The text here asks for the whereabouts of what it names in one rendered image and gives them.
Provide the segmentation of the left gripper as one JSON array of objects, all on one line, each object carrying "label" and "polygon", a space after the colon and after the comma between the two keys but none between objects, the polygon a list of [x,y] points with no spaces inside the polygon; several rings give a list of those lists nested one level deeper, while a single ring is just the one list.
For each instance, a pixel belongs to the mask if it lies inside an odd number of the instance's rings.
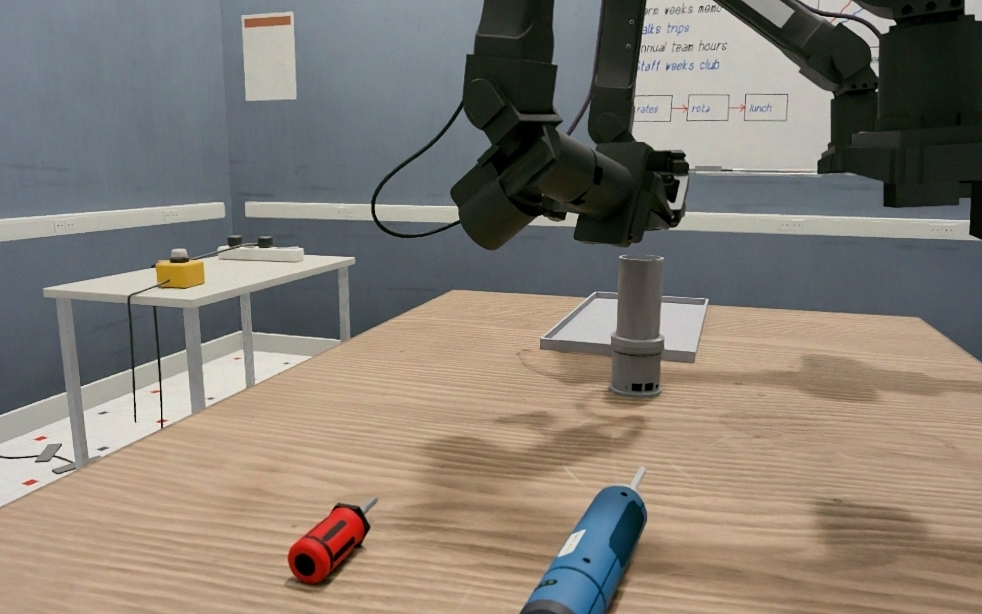
[{"label": "left gripper", "polygon": [[566,203],[544,195],[543,209],[578,214],[573,237],[584,244],[627,248],[641,242],[644,231],[669,230],[658,216],[673,216],[662,177],[645,171],[654,148],[645,142],[621,142],[600,143],[595,148],[598,152],[590,149],[595,157],[595,178],[587,192]]}]

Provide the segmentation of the black clamp ring half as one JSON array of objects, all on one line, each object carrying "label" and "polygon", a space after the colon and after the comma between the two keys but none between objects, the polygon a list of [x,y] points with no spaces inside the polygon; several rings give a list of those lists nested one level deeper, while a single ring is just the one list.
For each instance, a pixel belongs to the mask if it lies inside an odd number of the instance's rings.
[{"label": "black clamp ring half", "polygon": [[[678,215],[680,215],[680,210],[672,210],[672,213],[674,214],[674,218],[673,219],[671,219],[671,216],[666,216],[666,215],[659,215],[659,216],[663,220],[665,220],[666,222],[668,222],[668,224],[671,226],[671,222],[678,222]],[[660,229],[652,229],[652,230],[648,230],[648,231],[657,231],[657,230],[660,230]]]}]

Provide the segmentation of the red stubby screwdriver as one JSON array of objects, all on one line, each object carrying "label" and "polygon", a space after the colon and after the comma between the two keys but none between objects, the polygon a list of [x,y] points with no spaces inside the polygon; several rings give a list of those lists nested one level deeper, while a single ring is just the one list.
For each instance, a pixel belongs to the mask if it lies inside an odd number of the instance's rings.
[{"label": "red stubby screwdriver", "polygon": [[322,581],[353,547],[362,544],[371,529],[363,514],[378,501],[372,497],[361,508],[338,502],[327,518],[290,547],[288,565],[295,577],[305,583]]}]

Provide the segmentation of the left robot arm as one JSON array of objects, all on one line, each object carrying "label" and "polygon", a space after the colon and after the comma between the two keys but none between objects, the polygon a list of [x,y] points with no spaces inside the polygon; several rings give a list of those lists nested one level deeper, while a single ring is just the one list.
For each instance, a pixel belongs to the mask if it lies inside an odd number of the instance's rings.
[{"label": "left robot arm", "polygon": [[[982,143],[982,20],[965,14],[965,0],[851,1],[896,23],[879,35],[878,119],[870,133],[852,134],[852,146]],[[563,119],[553,106],[554,2],[484,0],[466,55],[464,112],[492,146],[450,195],[460,225],[487,250],[542,210],[565,221],[567,212],[543,209],[542,194],[571,202],[593,182],[591,149],[556,129]]]}]

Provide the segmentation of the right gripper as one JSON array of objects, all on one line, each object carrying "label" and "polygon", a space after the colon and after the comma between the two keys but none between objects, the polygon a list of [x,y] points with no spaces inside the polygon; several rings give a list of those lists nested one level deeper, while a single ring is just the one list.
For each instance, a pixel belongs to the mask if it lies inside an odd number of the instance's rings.
[{"label": "right gripper", "polygon": [[[656,174],[660,174],[662,177],[666,198],[669,197],[666,201],[668,201],[671,210],[680,210],[678,222],[681,222],[682,218],[685,217],[687,204],[686,195],[688,192],[690,179],[690,165],[689,162],[685,160],[685,157],[686,154],[681,151],[681,149],[673,149],[673,151],[649,152],[645,168],[645,171],[653,171]],[[671,222],[670,228],[677,227],[678,222]]]}]

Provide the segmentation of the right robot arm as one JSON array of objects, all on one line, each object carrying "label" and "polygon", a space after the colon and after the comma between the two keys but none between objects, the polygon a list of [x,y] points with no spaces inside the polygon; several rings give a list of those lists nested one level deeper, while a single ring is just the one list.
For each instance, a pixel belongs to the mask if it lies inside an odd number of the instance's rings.
[{"label": "right robot arm", "polygon": [[[852,134],[871,132],[878,112],[878,76],[870,67],[870,46],[861,36],[795,0],[712,1],[778,48],[805,79],[833,93],[830,142],[821,158],[845,153]],[[637,142],[632,131],[646,5],[647,0],[605,3],[587,127],[597,145]]]}]

